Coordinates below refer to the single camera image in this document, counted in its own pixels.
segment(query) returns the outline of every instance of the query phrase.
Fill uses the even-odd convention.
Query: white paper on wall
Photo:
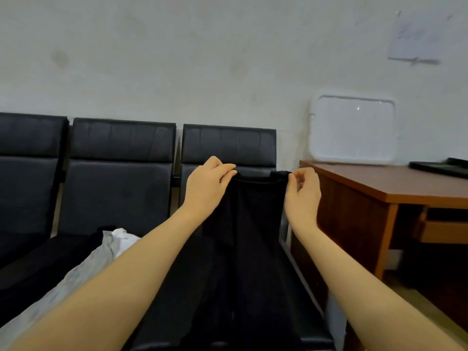
[[[449,7],[403,12],[393,27],[388,58],[440,61],[442,36],[452,15]]]

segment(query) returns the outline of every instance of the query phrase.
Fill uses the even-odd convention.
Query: chair
[[[50,237],[66,117],[0,113],[0,268]]]
[[[57,236],[0,270],[0,326],[97,246],[103,226],[143,236],[169,214],[176,125],[76,118]]]
[[[187,178],[210,156],[237,165],[243,175],[269,176],[276,169],[276,131],[184,125],[181,198]],[[168,350],[190,330],[212,268],[214,242],[192,235],[177,256],[158,294],[124,349]],[[287,254],[278,256],[278,271],[296,333],[307,350],[334,350],[334,342]]]

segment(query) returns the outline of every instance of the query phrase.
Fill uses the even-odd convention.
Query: forearm
[[[181,208],[38,321],[10,350],[120,350],[201,223]]]
[[[462,350],[418,310],[386,287],[315,226],[292,224],[368,351]]]

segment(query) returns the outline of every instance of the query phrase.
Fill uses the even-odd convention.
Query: white wall
[[[0,111],[276,128],[292,169],[317,89],[378,91],[398,163],[462,155],[466,42],[439,66],[386,57],[395,13],[433,1],[0,0]]]

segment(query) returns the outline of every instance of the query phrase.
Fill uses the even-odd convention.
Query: person
[[[118,351],[142,319],[192,232],[214,211],[235,165],[216,157],[187,180],[184,204],[99,275],[51,310],[11,351]],[[321,193],[311,168],[289,174],[284,207],[349,323],[368,351],[462,348],[319,230]]]

